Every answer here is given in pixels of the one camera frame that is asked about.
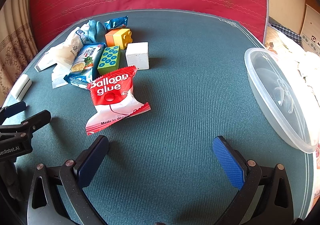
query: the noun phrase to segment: beige wall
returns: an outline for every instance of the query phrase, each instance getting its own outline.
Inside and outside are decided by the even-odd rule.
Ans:
[[[305,0],[269,0],[269,16],[283,26],[300,33]]]

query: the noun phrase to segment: small blue wrapper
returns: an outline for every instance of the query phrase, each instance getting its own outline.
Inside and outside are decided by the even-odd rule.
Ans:
[[[128,17],[125,16],[125,17],[111,19],[109,21],[106,21],[104,25],[107,31],[113,30],[113,29],[125,28],[128,25]]]
[[[105,46],[104,43],[84,44],[70,69],[69,75],[66,75],[63,79],[74,86],[87,88],[89,83],[100,76],[97,68]]]

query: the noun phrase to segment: metal screw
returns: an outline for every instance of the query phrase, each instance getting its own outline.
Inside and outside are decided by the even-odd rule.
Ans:
[[[284,169],[284,166],[282,164],[280,164],[280,163],[277,165],[277,167],[278,167],[279,170],[283,170]]]
[[[71,166],[71,165],[73,165],[73,160],[68,160],[68,161],[66,161],[66,166]]]
[[[249,164],[249,166],[255,166],[256,165],[256,162],[254,161],[254,160],[249,160],[248,161],[248,164]]]
[[[40,163],[40,164],[37,165],[37,169],[38,169],[38,170],[41,170],[41,169],[43,168],[43,166],[44,166],[44,165],[43,165],[42,163]]]

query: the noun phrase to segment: yellow lego brick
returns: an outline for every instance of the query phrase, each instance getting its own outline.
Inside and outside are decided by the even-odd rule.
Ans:
[[[120,49],[127,48],[127,45],[132,42],[130,29],[119,29],[113,36],[114,45],[120,46]]]

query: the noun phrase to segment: teal cloth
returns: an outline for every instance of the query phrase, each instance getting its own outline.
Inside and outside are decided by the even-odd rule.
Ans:
[[[262,45],[239,23],[195,12],[141,10],[94,19],[126,15],[133,42],[148,42],[150,69],[138,70],[134,96],[149,102],[151,110],[87,136],[85,124],[96,113],[90,92],[72,85],[52,89],[53,67],[36,72],[37,56],[25,71],[32,80],[24,97],[29,106],[6,121],[20,123],[44,109],[52,114],[51,123],[34,133],[33,152],[17,158],[24,196],[38,163],[56,166],[75,159],[103,134],[110,140],[109,153],[84,191],[109,225],[212,225],[237,193],[212,152],[212,140],[223,135],[246,159],[270,167],[282,163],[294,216],[305,217],[312,198],[312,155],[276,134],[249,86],[244,53]],[[86,20],[66,29],[42,53]],[[121,51],[120,67],[125,66]],[[6,104],[14,102],[10,96]]]
[[[105,35],[107,33],[104,25],[97,20],[89,20],[88,39],[92,43],[104,42],[106,43]]]

